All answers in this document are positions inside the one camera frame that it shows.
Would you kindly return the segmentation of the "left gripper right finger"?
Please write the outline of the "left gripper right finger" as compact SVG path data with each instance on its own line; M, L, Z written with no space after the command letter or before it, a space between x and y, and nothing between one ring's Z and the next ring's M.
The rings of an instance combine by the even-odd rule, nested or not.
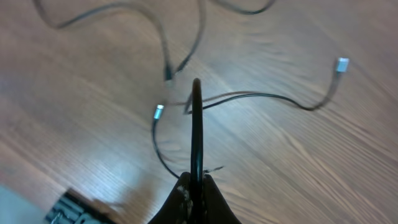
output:
M241 224L210 174L203 176L202 224Z

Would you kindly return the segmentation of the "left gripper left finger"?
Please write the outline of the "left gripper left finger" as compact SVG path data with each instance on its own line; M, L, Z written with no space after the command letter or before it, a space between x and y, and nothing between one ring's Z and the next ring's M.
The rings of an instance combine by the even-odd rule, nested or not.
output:
M192 192L190 173L183 172L163 206L149 224L193 224L195 197Z

